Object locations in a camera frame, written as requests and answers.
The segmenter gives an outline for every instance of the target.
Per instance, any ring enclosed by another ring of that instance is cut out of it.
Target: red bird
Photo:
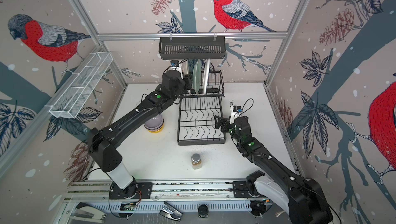
[[[372,168],[379,176],[377,184],[383,184],[382,177],[385,173],[396,171],[396,82],[392,83],[384,92],[378,95],[370,105],[369,109],[370,135],[365,136],[356,132],[351,123],[355,135],[361,136],[373,142],[379,152],[388,160],[389,167],[383,172]]]
[[[266,27],[261,20],[259,20],[250,11],[248,5],[241,0],[214,0],[214,12],[217,21],[225,27],[224,31],[228,29],[238,29],[242,32],[245,27],[261,27],[269,32],[275,32]]]
[[[33,20],[25,14],[17,14],[8,21],[9,33],[13,39],[21,38],[39,57],[52,62],[65,62],[77,53],[77,47],[91,36],[76,33],[61,26],[47,25]]]

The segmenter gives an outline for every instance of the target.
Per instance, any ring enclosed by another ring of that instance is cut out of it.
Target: black dish rack
[[[224,81],[221,71],[209,71],[206,94],[203,94],[201,71],[200,91],[185,91],[180,97],[178,145],[205,145],[225,143],[225,133],[215,129],[215,116],[223,116],[221,99],[224,96]]]
[[[162,59],[223,59],[225,37],[160,38],[158,50]]]

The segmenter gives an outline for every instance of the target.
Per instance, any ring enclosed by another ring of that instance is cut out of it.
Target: black round knob
[[[209,214],[209,209],[205,204],[202,204],[198,207],[198,215],[199,217],[205,218]]]

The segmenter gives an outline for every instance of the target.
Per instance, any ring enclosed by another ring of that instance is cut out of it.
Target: spice jar
[[[201,156],[199,154],[193,154],[191,163],[193,169],[200,169],[202,167]]]

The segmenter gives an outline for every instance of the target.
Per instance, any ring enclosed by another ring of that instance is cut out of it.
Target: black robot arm
[[[188,78],[184,80],[180,71],[169,70],[162,75],[162,84],[131,112],[111,125],[101,130],[93,128],[87,134],[88,153],[102,171],[124,190],[125,197],[135,193],[136,181],[126,170],[122,156],[116,148],[142,124],[170,107],[188,88]]]
[[[285,201],[282,195],[276,194],[272,200],[284,208],[293,224],[327,224],[333,220],[319,183],[313,179],[304,179],[279,162],[252,136],[248,117],[238,117],[233,124],[230,124],[230,119],[218,116],[215,120],[216,128],[231,135],[242,156],[269,176],[268,178],[265,173],[258,171],[247,177],[247,186],[252,196],[262,194],[269,197],[269,194],[273,194],[269,191],[274,187],[269,188],[267,184],[274,181],[288,200]]]

